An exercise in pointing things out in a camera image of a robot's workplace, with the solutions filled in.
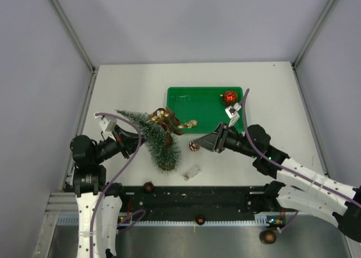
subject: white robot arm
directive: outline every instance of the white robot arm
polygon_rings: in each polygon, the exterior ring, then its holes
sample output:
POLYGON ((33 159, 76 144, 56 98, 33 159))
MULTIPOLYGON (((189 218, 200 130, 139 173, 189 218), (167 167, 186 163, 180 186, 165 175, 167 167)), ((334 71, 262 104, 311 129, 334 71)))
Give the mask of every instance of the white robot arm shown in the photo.
POLYGON ((351 239, 361 242, 361 191, 324 175, 315 173, 297 163, 286 153, 270 145, 271 137, 259 125, 246 127, 245 100, 226 108, 230 123, 220 123, 217 129, 193 144, 212 152, 226 148, 255 158, 253 166, 276 181, 270 184, 267 196, 277 206, 295 209, 322 218, 351 239), (234 125, 242 109, 245 135, 234 125))
POLYGON ((138 134, 121 129, 116 119, 106 116, 96 118, 100 119, 102 136, 106 138, 97 143, 86 135, 79 135, 70 145, 76 166, 73 186, 79 213, 77 258, 116 257, 115 239, 122 207, 122 186, 105 183, 106 169, 100 163, 119 152, 129 158, 139 141, 138 134))

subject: artificial christmas tree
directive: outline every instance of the artificial christmas tree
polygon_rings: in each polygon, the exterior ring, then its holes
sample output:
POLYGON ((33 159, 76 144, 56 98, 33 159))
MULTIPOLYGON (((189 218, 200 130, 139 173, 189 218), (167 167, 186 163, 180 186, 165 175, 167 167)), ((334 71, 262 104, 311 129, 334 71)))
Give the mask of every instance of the artificial christmas tree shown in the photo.
POLYGON ((118 110, 118 113, 135 123, 146 140, 146 146, 152 156, 154 165, 163 171, 174 170, 181 159, 181 149, 175 137, 146 113, 118 110))

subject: red christmas ornament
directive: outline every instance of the red christmas ornament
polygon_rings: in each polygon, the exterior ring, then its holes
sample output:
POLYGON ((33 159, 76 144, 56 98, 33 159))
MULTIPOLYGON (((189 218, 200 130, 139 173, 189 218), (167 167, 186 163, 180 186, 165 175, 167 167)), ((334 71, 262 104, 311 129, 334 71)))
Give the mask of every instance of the red christmas ornament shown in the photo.
POLYGON ((233 106, 238 100, 237 94, 232 90, 228 90, 225 93, 221 94, 221 97, 223 104, 227 106, 233 106))

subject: christmas decoration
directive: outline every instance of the christmas decoration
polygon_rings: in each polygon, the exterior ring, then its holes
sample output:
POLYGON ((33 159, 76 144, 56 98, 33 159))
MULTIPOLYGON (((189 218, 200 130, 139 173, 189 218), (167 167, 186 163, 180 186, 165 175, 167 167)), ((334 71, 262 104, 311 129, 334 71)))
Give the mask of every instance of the christmas decoration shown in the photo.
POLYGON ((221 94, 221 97, 223 104, 227 106, 234 105, 238 100, 237 94, 232 90, 228 90, 225 93, 221 94))
POLYGON ((192 152, 197 152, 201 149, 199 145, 193 143, 192 141, 189 142, 189 147, 192 152))
POLYGON ((163 171, 171 171, 177 167, 181 159, 181 150, 171 133, 181 135, 183 131, 172 125, 181 124, 172 111, 161 108, 151 115, 131 111, 117 112, 139 127, 154 165, 163 171))
POLYGON ((193 127, 195 127, 197 124, 198 124, 198 122, 197 122, 196 120, 190 120, 190 121, 187 122, 187 123, 180 124, 180 125, 178 126, 178 128, 193 128, 193 127))

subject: white cable tie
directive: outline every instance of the white cable tie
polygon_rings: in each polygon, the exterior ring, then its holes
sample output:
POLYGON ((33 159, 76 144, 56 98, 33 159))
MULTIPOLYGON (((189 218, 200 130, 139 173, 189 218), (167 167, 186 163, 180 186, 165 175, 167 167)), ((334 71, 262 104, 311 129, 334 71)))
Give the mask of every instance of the white cable tie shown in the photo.
POLYGON ((96 231, 79 231, 78 232, 78 235, 80 237, 84 237, 84 238, 87 238, 87 237, 93 237, 94 235, 96 234, 96 231))
POLYGON ((327 178, 325 178, 325 180, 324 180, 324 181, 322 182, 322 184, 320 185, 320 190, 317 192, 317 194, 316 194, 316 196, 315 196, 316 199, 317 199, 319 193, 322 191, 322 189, 323 189, 326 181, 327 181, 327 178))
POLYGON ((315 184, 315 182, 316 182, 316 179, 315 179, 315 178, 317 178, 317 173, 315 173, 315 175, 313 176, 312 182, 310 183, 309 188, 306 190, 307 193, 309 192, 309 190, 310 190, 310 188, 312 187, 312 185, 315 184))
MULTIPOLYGON (((312 182, 310 183, 309 187, 306 190, 306 193, 309 192, 309 190, 312 188, 312 185, 314 185, 314 183, 316 182, 316 179, 315 179, 316 177, 317 177, 317 174, 315 173, 315 175, 312 178, 312 182)), ((311 203, 311 200, 312 200, 313 197, 311 195, 308 195, 308 197, 309 198, 308 198, 308 201, 307 201, 307 207, 310 208, 310 203, 311 203)))

